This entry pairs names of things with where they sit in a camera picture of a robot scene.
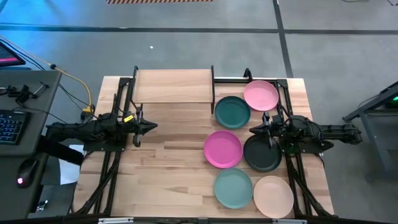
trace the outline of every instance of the monitor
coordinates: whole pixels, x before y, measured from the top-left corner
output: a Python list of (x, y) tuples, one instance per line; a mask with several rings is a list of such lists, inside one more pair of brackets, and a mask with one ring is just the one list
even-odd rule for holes
[(25, 65), (25, 61), (10, 48), (0, 42), (0, 67)]

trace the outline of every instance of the yellow label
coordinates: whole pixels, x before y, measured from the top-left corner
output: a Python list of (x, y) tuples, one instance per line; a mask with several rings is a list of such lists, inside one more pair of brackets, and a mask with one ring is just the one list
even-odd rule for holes
[(124, 119), (124, 122), (126, 123), (126, 122), (130, 121), (133, 118), (134, 118), (133, 115), (130, 115), (127, 118)]

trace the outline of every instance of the concrete floor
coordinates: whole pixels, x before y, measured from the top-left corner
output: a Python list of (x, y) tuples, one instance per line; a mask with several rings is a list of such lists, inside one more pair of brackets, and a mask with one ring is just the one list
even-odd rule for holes
[[(383, 0), (279, 0), (286, 29), (398, 29), (398, 7)], [(211, 3), (106, 5), (97, 0), (11, 0), (0, 22), (63, 26), (277, 28), (271, 0)], [(249, 67), (257, 77), (286, 77), (277, 34), (87, 33), (0, 31), (21, 47), (86, 81), (96, 102), (104, 75), (131, 75), (140, 68), (208, 68), (239, 77)], [(304, 78), (314, 121), (341, 124), (341, 117), (397, 81), (396, 35), (287, 35), (295, 78)], [(85, 90), (62, 78), (70, 92)], [(78, 109), (59, 91), (52, 112), (78, 121)], [(378, 161), (365, 141), (340, 144), (325, 153), (335, 213), (345, 218), (398, 222), (398, 187), (368, 183)]]

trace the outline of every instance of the white paper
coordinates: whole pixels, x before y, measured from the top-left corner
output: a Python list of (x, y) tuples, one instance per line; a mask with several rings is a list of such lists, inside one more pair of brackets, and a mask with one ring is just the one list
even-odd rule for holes
[[(83, 154), (83, 145), (70, 145), (69, 148), (74, 149)], [(61, 185), (74, 183), (79, 179), (80, 166), (71, 164), (70, 162), (59, 159), (61, 171)]]

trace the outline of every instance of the light pink plate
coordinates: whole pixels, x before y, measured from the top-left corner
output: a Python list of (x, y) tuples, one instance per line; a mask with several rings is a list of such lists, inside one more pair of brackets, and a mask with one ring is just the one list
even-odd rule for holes
[(267, 176), (254, 187), (254, 203), (269, 218), (284, 218), (293, 208), (293, 192), (280, 177)]
[(275, 87), (266, 81), (256, 80), (244, 89), (244, 100), (258, 111), (269, 111), (278, 104), (279, 96)]
[(232, 132), (216, 131), (205, 142), (205, 157), (215, 167), (235, 166), (242, 155), (242, 143)]

